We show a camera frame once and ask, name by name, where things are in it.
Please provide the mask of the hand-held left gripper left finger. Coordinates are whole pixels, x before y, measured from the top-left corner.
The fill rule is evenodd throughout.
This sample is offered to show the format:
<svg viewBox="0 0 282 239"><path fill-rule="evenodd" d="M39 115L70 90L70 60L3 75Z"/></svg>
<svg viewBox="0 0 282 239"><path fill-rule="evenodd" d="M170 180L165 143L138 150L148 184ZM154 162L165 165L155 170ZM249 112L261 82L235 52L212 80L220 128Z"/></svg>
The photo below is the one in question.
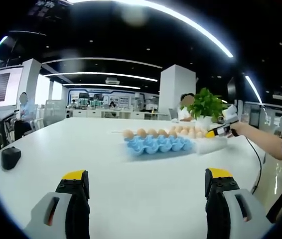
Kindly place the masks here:
<svg viewBox="0 0 282 239"><path fill-rule="evenodd" d="M31 210L29 239L89 239L88 171L67 173Z"/></svg>

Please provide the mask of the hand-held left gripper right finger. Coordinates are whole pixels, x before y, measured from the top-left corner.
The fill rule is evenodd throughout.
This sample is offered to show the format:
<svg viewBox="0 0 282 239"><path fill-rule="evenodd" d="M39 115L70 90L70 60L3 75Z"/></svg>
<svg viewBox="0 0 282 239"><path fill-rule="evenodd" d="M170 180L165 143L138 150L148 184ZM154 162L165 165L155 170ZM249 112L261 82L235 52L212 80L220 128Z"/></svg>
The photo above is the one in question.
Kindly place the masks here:
<svg viewBox="0 0 282 239"><path fill-rule="evenodd" d="M208 239L262 239L273 226L261 203L226 170L206 169L205 197Z"/></svg>

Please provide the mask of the person's right hand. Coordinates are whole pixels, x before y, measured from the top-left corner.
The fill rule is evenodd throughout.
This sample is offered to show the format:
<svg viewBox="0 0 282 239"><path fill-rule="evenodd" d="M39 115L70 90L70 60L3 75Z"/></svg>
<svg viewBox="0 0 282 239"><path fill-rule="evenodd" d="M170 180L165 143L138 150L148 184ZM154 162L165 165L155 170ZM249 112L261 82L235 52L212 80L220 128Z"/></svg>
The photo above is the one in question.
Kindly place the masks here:
<svg viewBox="0 0 282 239"><path fill-rule="evenodd" d="M230 132L228 133L228 138L234 137L233 132L235 131L237 135L244 135L246 130L249 129L249 125L245 122L235 122L230 125Z"/></svg>

